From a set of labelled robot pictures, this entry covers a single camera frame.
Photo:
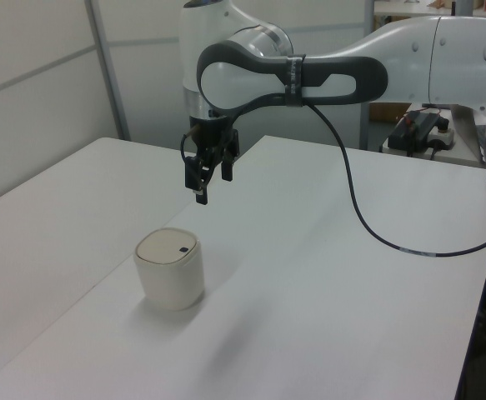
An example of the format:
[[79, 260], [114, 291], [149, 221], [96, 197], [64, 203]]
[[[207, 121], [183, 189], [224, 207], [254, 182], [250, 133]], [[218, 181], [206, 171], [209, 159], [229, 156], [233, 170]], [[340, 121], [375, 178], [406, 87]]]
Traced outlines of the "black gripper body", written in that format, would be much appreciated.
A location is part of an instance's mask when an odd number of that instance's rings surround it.
[[197, 146], [197, 157], [203, 163], [213, 163], [217, 150], [221, 158], [224, 150], [234, 158], [240, 155], [238, 130], [231, 126], [229, 117], [209, 120], [190, 117], [189, 122], [191, 128], [198, 125], [198, 132], [192, 135], [192, 140]]

